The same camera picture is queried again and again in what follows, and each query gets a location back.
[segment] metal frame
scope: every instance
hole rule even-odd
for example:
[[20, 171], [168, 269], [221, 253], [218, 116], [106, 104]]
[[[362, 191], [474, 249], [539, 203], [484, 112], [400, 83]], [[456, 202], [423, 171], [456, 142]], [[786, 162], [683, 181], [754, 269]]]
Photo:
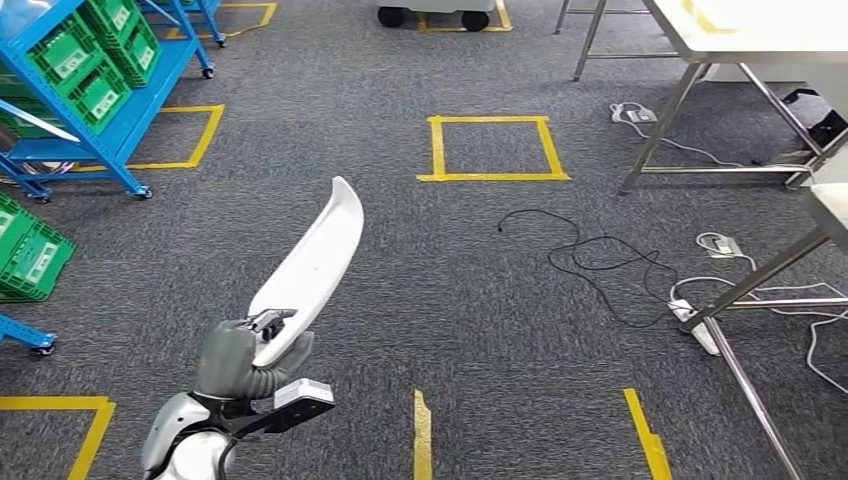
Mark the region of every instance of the metal frame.
[[631, 58], [680, 58], [677, 52], [657, 52], [657, 53], [592, 53], [592, 44], [595, 43], [595, 37], [598, 34], [598, 26], [601, 24], [601, 18], [604, 14], [631, 14], [644, 15], [650, 14], [648, 10], [607, 10], [608, 0], [598, 0], [598, 4], [594, 10], [569, 10], [568, 6], [571, 0], [563, 0], [562, 9], [559, 12], [555, 34], [562, 31], [562, 24], [565, 22], [565, 15], [568, 13], [576, 14], [592, 14], [592, 22], [589, 24], [589, 31], [586, 33], [586, 40], [583, 42], [583, 49], [580, 51], [580, 59], [577, 61], [577, 68], [574, 69], [573, 81], [580, 81], [583, 75], [583, 70], [586, 68], [586, 61], [593, 60], [621, 60]]
[[[591, 15], [595, 13], [595, 10], [590, 8], [573, 8], [571, 10], [568, 9], [568, 6], [571, 5], [571, 0], [563, 0], [562, 8], [559, 11], [559, 17], [557, 18], [557, 26], [554, 30], [554, 35], [559, 35], [562, 33], [562, 26], [565, 23], [565, 16], [568, 14], [572, 15]], [[620, 10], [620, 9], [610, 9], [605, 10], [605, 14], [613, 14], [613, 15], [644, 15], [646, 13], [651, 13], [648, 10]]]
[[807, 178], [809, 178], [810, 170], [815, 171], [816, 168], [820, 167], [825, 160], [832, 157], [836, 154], [839, 149], [848, 142], [848, 131], [842, 132], [837, 138], [835, 138], [830, 144], [828, 144], [825, 148], [819, 147], [819, 145], [810, 137], [807, 129], [804, 125], [798, 120], [795, 115], [789, 110], [789, 108], [780, 101], [777, 95], [769, 89], [765, 83], [763, 83], [751, 69], [745, 65], [744, 63], [738, 64], [739, 68], [742, 72], [751, 80], [751, 82], [757, 87], [757, 89], [766, 97], [768, 102], [777, 110], [780, 116], [786, 120], [786, 123], [792, 128], [792, 130], [797, 133], [804, 143], [810, 148], [810, 150], [814, 153], [814, 157], [809, 160], [805, 165], [798, 166], [778, 166], [778, 165], [764, 165], [764, 166], [751, 166], [751, 167], [649, 167], [646, 166], [648, 161], [651, 159], [651, 156], [656, 150], [662, 138], [665, 136], [669, 127], [671, 126], [671, 122], [674, 119], [674, 115], [680, 109], [683, 101], [686, 99], [686, 96], [689, 94], [689, 91], [692, 89], [692, 86], [695, 84], [696, 80], [702, 76], [703, 71], [708, 67], [709, 64], [702, 63], [690, 63], [689, 67], [683, 73], [683, 77], [678, 82], [677, 87], [672, 94], [671, 99], [668, 104], [666, 104], [663, 109], [662, 114], [659, 117], [659, 123], [654, 126], [651, 130], [651, 135], [648, 137], [648, 140], [645, 142], [645, 145], [642, 147], [642, 151], [639, 153], [639, 157], [636, 159], [636, 163], [633, 165], [630, 173], [624, 179], [624, 183], [619, 189], [620, 195], [628, 194], [633, 186], [636, 184], [636, 180], [639, 176], [643, 174], [693, 174], [693, 173], [791, 173], [793, 174], [786, 182], [786, 185], [790, 188], [795, 188], [801, 185]]
[[[145, 1], [153, 8], [158, 8], [152, 0]], [[213, 72], [214, 68], [191, 27], [180, 0], [168, 1], [171, 15], [167, 15], [166, 18], [180, 28], [186, 38], [180, 41], [160, 41], [163, 54], [151, 76], [149, 85], [133, 89], [130, 99], [100, 134], [94, 133], [67, 106], [65, 100], [56, 94], [26, 56], [27, 51], [73, 12], [82, 0], [62, 0], [54, 3], [50, 9], [41, 13], [20, 31], [11, 32], [5, 38], [0, 36], [0, 61], [17, 75], [32, 94], [66, 126], [65, 135], [42, 139], [20, 139], [8, 152], [0, 152], [0, 170], [15, 180], [28, 196], [42, 201], [49, 198], [51, 190], [41, 185], [41, 181], [101, 178], [119, 182], [131, 195], [141, 198], [151, 195], [149, 187], [139, 183], [127, 170], [125, 164], [191, 56], [197, 57], [205, 73]], [[12, 115], [24, 119], [28, 116], [25, 112], [21, 115], [20, 110], [8, 107], [9, 105], [5, 102], [0, 103], [0, 109]], [[45, 128], [45, 130], [53, 133], [50, 129]], [[31, 174], [19, 167], [19, 164], [24, 162], [55, 161], [97, 163], [106, 170], [88, 173]]]
[[[167, 12], [165, 12], [159, 5], [150, 4], [149, 0], [145, 0], [148, 2], [148, 5], [141, 6], [141, 11], [145, 13], [158, 13], [164, 16], [166, 19], [170, 17]], [[191, 22], [191, 25], [204, 25], [209, 29], [209, 32], [212, 34], [212, 38], [215, 42], [223, 47], [227, 42], [227, 36], [221, 33], [221, 30], [218, 28], [218, 22], [215, 21], [215, 12], [218, 11], [218, 7], [221, 6], [221, 0], [194, 0], [190, 5], [183, 5], [183, 10], [186, 13], [199, 13], [203, 15], [203, 22]], [[154, 27], [163, 27], [163, 26], [171, 26], [169, 23], [155, 23], [151, 24]]]
[[44, 333], [0, 313], [0, 341], [4, 337], [9, 337], [24, 347], [32, 349], [49, 348], [56, 340], [56, 335], [53, 333]]
[[766, 436], [768, 437], [769, 442], [772, 444], [775, 451], [777, 452], [777, 455], [780, 458], [783, 467], [786, 469], [786, 472], [789, 474], [789, 476], [793, 479], [803, 478], [803, 475], [801, 474], [801, 471], [798, 467], [798, 462], [795, 460], [795, 458], [793, 458], [793, 455], [790, 453], [788, 447], [786, 446], [786, 441], [783, 439], [783, 437], [781, 437], [780, 432], [777, 430], [777, 427], [774, 424], [774, 421], [769, 416], [765, 405], [763, 405], [760, 396], [757, 394], [756, 389], [754, 389], [754, 386], [751, 384], [751, 380], [748, 378], [748, 376], [745, 374], [745, 371], [742, 369], [739, 360], [736, 358], [736, 355], [730, 348], [730, 344], [728, 343], [727, 338], [724, 336], [724, 333], [721, 331], [721, 328], [719, 327], [718, 322], [716, 322], [714, 317], [715, 315], [721, 313], [723, 310], [733, 309], [764, 309], [775, 307], [833, 307], [848, 305], [848, 300], [844, 298], [776, 300], [763, 302], [738, 301], [739, 299], [745, 297], [749, 292], [760, 286], [762, 283], [774, 277], [796, 261], [806, 256], [808, 253], [812, 252], [822, 244], [826, 243], [828, 240], [828, 235], [821, 227], [814, 228], [800, 240], [792, 244], [789, 248], [774, 257], [770, 262], [768, 262], [768, 264], [764, 265], [759, 270], [750, 274], [738, 285], [725, 292], [723, 295], [711, 302], [707, 306], [707, 308], [701, 310], [700, 312], [698, 312], [697, 315], [685, 321], [680, 326], [681, 330], [689, 333], [702, 322], [706, 325], [707, 330], [709, 330], [710, 335], [712, 335], [713, 339], [716, 342], [716, 345], [718, 346], [719, 351], [721, 352], [721, 356], [724, 358], [725, 362], [727, 362], [728, 367], [730, 367], [731, 372], [733, 372], [733, 376], [736, 378], [736, 382], [742, 388], [742, 391], [745, 393], [745, 397], [751, 404], [751, 408], [754, 410], [754, 414], [757, 416], [757, 419], [760, 421], [760, 424], [765, 430]]

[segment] white label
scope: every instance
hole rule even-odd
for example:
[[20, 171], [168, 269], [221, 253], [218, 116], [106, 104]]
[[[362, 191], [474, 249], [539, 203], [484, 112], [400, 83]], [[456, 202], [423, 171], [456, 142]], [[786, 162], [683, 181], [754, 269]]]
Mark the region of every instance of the white label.
[[15, 218], [14, 215], [7, 212], [0, 212], [0, 235], [3, 235], [3, 232], [9, 228], [9, 225], [12, 224], [12, 220]]
[[47, 266], [50, 265], [50, 260], [53, 259], [53, 255], [56, 254], [56, 250], [58, 250], [57, 245], [48, 243], [41, 249], [41, 253], [38, 255], [38, 259], [35, 261], [35, 265], [29, 269], [29, 273], [24, 277], [28, 282], [36, 283], [41, 280], [41, 277], [44, 276], [44, 272], [47, 270]]
[[141, 54], [141, 57], [138, 59], [138, 63], [141, 65], [142, 70], [147, 70], [147, 67], [150, 66], [151, 60], [153, 60], [153, 54], [156, 53], [156, 50], [153, 50], [150, 47], [144, 47], [144, 53]]
[[122, 6], [114, 15], [112, 15], [112, 25], [115, 25], [115, 28], [118, 30], [123, 30], [128, 18], [130, 18], [130, 11], [127, 10], [126, 7]]
[[97, 103], [97, 106], [94, 107], [92, 113], [94, 114], [94, 118], [100, 120], [106, 115], [106, 112], [115, 104], [115, 101], [118, 100], [118, 94], [115, 93], [114, 90], [109, 90], [106, 95], [103, 95], [103, 98]]
[[68, 75], [74, 73], [74, 70], [76, 70], [86, 58], [88, 58], [88, 54], [81, 48], [78, 48], [56, 68], [56, 73], [59, 74], [59, 77], [65, 79]]

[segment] white table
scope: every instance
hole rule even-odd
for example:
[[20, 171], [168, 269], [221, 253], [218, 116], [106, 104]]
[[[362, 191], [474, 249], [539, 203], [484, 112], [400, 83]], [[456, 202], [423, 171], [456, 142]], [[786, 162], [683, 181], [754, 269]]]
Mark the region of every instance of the white table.
[[[787, 8], [774, 0], [643, 0], [651, 15], [674, 46], [676, 53], [601, 54], [590, 52], [608, 0], [598, 0], [574, 80], [579, 80], [587, 59], [646, 58], [679, 56], [689, 64], [669, 104], [653, 128], [632, 171], [620, 189], [629, 192], [642, 174], [692, 173], [782, 173], [792, 174], [787, 184], [798, 186], [848, 141], [843, 134], [821, 148], [806, 127], [747, 67], [752, 63], [845, 63], [848, 64], [848, 35], [844, 0], [807, 0], [803, 8]], [[806, 166], [750, 167], [651, 167], [647, 166], [660, 139], [668, 131], [674, 115], [695, 81], [713, 63], [737, 64], [807, 144], [815, 157]]]

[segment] wheeled cart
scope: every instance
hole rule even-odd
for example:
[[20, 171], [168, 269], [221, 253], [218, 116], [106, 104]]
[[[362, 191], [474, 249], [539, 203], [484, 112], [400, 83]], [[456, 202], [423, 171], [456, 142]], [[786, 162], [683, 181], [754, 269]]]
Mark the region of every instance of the wheeled cart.
[[404, 9], [424, 13], [462, 12], [462, 26], [469, 32], [479, 32], [489, 26], [489, 12], [495, 0], [377, 0], [377, 18], [386, 27], [403, 25]]

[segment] gray glove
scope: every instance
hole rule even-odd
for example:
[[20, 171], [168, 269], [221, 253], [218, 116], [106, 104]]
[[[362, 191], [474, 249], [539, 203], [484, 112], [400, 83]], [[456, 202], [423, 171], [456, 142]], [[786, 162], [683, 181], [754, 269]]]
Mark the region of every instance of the gray glove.
[[195, 391], [219, 398], [261, 400], [288, 383], [312, 353], [315, 334], [304, 332], [280, 359], [265, 368], [253, 366], [257, 334], [245, 320], [219, 323], [206, 338], [200, 352]]

